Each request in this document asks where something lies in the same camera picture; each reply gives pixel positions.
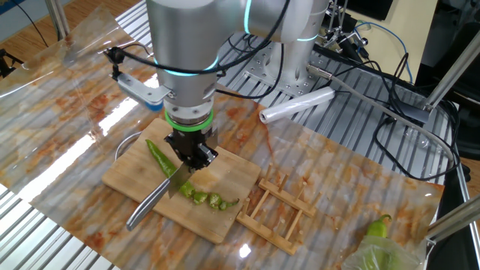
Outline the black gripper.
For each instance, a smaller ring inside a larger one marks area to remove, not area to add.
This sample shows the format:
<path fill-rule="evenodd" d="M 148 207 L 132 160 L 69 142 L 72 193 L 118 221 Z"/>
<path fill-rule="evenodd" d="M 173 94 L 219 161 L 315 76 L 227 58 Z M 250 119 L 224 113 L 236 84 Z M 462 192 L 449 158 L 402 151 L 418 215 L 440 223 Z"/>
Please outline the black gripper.
<path fill-rule="evenodd" d="M 208 136 L 200 130 L 187 132 L 174 129 L 164 141 L 170 145 L 177 158 L 194 170 L 208 167 L 218 156 L 218 152 L 206 145 Z"/>

